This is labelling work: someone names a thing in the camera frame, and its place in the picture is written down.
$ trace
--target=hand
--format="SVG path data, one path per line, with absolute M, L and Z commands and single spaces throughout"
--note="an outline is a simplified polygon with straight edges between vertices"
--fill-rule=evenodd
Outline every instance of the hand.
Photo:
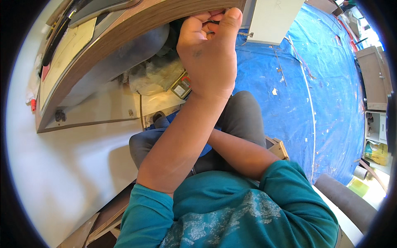
M 243 14 L 238 8 L 231 8 L 225 14 L 223 11 L 189 17 L 181 27 L 177 44 L 193 92 L 207 99 L 228 99 L 237 76 L 235 44 Z M 217 25 L 208 20 L 220 23 Z

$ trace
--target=label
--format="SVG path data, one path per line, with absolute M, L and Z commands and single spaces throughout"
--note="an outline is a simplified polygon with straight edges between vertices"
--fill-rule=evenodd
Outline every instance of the label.
M 178 85 L 178 86 L 174 89 L 174 91 L 175 91 L 175 93 L 178 94 L 178 96 L 182 96 L 182 94 L 185 93 L 185 90 L 184 90 L 180 85 Z

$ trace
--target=grey pants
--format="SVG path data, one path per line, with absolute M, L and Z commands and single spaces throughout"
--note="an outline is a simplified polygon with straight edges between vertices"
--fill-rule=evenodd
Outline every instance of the grey pants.
M 266 148 L 260 106 L 248 91 L 240 91 L 230 97 L 216 125 L 221 128 L 222 132 Z M 152 129 L 135 134 L 130 138 L 129 150 L 138 169 L 165 130 L 166 127 Z M 211 149 L 207 154 L 198 158 L 188 177 L 213 170 L 235 171 L 214 149 Z

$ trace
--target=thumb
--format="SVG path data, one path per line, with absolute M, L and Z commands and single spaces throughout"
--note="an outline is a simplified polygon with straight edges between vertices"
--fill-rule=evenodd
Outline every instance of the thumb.
M 229 9 L 219 22 L 219 29 L 215 35 L 216 39 L 220 39 L 222 42 L 233 42 L 233 44 L 235 44 L 242 20 L 243 13 L 241 13 L 241 10 L 238 8 Z

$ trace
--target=forearm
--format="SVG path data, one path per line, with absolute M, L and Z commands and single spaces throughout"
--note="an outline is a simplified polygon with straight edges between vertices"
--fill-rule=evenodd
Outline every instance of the forearm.
M 226 98 L 194 92 L 143 160 L 137 183 L 172 196 L 197 161 L 223 111 Z
M 280 160 L 255 143 L 216 129 L 213 129 L 208 144 L 240 174 L 258 181 L 272 163 Z

